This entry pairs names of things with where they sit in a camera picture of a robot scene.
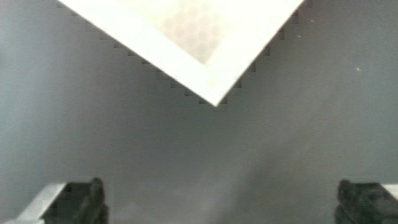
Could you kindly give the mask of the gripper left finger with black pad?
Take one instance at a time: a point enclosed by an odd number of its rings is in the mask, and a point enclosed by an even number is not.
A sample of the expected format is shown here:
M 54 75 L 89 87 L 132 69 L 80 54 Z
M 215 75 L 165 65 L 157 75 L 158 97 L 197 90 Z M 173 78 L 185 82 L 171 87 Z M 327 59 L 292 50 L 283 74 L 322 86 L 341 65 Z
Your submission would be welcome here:
M 102 179 L 50 183 L 13 224 L 110 224 Z

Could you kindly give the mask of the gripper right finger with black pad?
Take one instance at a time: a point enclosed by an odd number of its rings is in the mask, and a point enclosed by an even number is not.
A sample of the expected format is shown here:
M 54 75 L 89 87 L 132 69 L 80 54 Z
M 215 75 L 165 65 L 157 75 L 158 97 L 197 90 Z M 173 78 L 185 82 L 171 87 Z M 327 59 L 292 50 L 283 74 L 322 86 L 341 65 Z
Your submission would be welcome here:
M 341 180 L 334 224 L 398 224 L 398 183 Z

